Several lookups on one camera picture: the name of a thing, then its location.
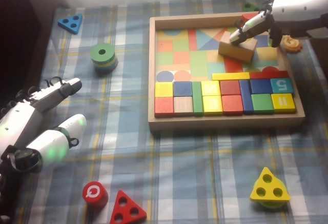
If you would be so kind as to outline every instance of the stacked rings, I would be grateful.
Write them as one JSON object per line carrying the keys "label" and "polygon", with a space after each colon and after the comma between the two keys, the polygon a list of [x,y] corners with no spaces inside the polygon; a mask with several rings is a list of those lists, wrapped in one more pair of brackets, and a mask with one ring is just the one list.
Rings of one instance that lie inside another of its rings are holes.
{"label": "stacked rings", "polygon": [[90,55],[94,68],[99,73],[110,73],[118,65],[115,49],[111,44],[102,43],[92,47]]}

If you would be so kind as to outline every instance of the plaid tablecloth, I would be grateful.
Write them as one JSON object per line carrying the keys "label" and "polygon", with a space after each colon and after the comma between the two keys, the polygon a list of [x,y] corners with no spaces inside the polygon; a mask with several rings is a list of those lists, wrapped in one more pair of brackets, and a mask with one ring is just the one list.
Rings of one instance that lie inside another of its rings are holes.
{"label": "plaid tablecloth", "polygon": [[[239,12],[245,0],[182,0],[77,10],[58,9],[43,78],[78,77],[83,87],[47,115],[50,125],[81,113],[88,126],[80,144],[49,173],[26,178],[16,223],[109,223],[124,190],[147,212],[147,223],[328,223],[327,83],[308,41],[290,55],[306,112],[296,129],[225,130],[151,135],[147,121],[149,18]],[[247,0],[260,4],[264,0]],[[59,18],[83,14],[78,35]],[[91,48],[115,45],[118,67],[95,74]],[[291,195],[282,210],[250,201],[263,167]],[[102,211],[88,209],[84,185],[109,193]]]}

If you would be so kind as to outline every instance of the tablecloth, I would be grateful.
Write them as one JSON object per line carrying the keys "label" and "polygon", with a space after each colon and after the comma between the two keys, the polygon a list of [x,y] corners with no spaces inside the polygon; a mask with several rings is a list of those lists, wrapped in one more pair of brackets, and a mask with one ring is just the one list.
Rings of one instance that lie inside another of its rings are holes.
{"label": "tablecloth", "polygon": [[[327,83],[308,41],[289,55],[306,113],[291,129],[235,129],[152,135],[147,121],[149,18],[241,11],[264,0],[181,0],[58,9],[42,79],[78,77],[83,87],[46,116],[60,124],[87,119],[79,146],[55,169],[26,177],[15,223],[109,223],[116,194],[125,191],[147,212],[147,223],[328,223]],[[73,35],[56,21],[82,13]],[[99,43],[115,45],[118,67],[99,77],[90,60]],[[268,211],[250,201],[268,167],[291,201]],[[109,193],[104,209],[87,208],[84,185],[98,180]]]}

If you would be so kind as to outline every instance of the hole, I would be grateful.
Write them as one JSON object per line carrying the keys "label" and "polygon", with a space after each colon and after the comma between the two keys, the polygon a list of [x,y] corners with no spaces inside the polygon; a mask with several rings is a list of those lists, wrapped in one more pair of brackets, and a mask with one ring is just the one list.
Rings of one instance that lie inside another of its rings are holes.
{"label": "hole", "polygon": [[105,51],[104,49],[101,49],[101,50],[98,51],[98,53],[99,53],[100,55],[104,55],[104,54],[106,53],[106,51]]}
{"label": "hole", "polygon": [[118,200],[118,204],[120,206],[125,206],[127,204],[128,200],[125,198],[125,197],[121,197],[119,200]]}
{"label": "hole", "polygon": [[265,174],[262,179],[265,183],[270,183],[272,181],[272,177],[268,174]]}
{"label": "hole", "polygon": [[130,209],[130,215],[133,217],[136,217],[139,214],[139,211],[136,207],[133,207],[132,209]]}
{"label": "hole", "polygon": [[273,194],[275,194],[276,197],[281,197],[282,196],[282,190],[280,188],[275,188],[273,190]]}
{"label": "hole", "polygon": [[115,216],[114,216],[114,221],[116,223],[121,223],[123,221],[123,215],[121,213],[117,213]]}
{"label": "hole", "polygon": [[263,189],[261,187],[256,189],[256,194],[259,195],[260,197],[264,197],[265,196],[265,189]]}

